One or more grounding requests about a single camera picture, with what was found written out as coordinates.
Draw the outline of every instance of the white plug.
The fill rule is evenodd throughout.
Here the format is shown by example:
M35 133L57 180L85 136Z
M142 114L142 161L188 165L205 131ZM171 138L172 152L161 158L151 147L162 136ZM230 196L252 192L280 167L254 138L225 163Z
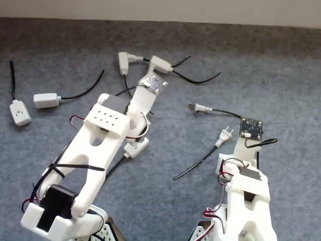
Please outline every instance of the white plug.
M141 142L129 142L124 147L124 156L135 158L149 145L149 140L145 137Z
M220 147L223 143L232 138L233 129L228 132L228 128L229 127L226 127L226 129L222 129L219 139L215 142L215 146Z
M34 104L38 109L58 106L60 100L61 97L58 96L56 93L34 95Z
M165 61L164 59L161 59L157 56L152 56L150 63L149 63L149 68L153 67L155 70L167 74L169 72L173 71L172 65Z
M31 122L29 112L22 101L15 99L10 105L10 111L16 125L23 126Z
M210 107L206 107L204 105L197 104L197 103L189 104L188 108L193 110L193 111L200 111L200 112L211 112L213 110Z
M118 53L119 71L121 75L128 75L129 63L143 60L143 57L128 54L126 52Z

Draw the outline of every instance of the electrical plug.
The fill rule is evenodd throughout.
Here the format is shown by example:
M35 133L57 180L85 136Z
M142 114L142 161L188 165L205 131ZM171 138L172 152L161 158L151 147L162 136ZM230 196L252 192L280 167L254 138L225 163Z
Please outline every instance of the electrical plug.
M220 147L223 143L232 138L233 129L228 132L228 128L229 127L226 127L226 129L222 129L219 139L215 142L215 146Z

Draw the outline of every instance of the metal plate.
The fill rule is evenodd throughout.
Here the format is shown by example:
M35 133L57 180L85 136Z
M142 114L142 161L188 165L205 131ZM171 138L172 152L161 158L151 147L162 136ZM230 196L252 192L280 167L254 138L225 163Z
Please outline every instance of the metal plate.
M145 86L155 95L158 95L167 86L167 82L153 72L145 75L145 77L141 79L138 84Z

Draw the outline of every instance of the extension cord socket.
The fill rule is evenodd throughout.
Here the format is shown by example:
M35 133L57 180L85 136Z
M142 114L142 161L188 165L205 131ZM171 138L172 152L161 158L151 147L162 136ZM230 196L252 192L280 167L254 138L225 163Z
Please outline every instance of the extension cord socket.
M23 126L31 122L29 112L22 101L15 99L10 105L10 111L16 125Z

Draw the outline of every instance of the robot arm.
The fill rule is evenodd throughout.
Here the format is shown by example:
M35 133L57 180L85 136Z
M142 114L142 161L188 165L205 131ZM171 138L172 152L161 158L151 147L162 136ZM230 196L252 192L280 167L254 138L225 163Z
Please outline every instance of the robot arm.
M262 122L241 119L240 137L231 155L219 155L216 174L225 179L227 204L208 208L205 217L211 218L205 230L198 226L190 240L215 241L277 241L269 210L270 192L267 177L257 168L257 153L261 142Z
M137 145L139 135L149 126L146 114L166 85L161 77L149 73L139 82L142 87L136 89L130 103L117 96L100 95L60 159L43 173L40 205L29 204L22 226L54 241L89 237L100 230L107 213L92 202L105 181L106 170L125 139L129 145ZM125 151L131 156L126 146ZM77 194L59 183L79 165L86 165L88 172Z

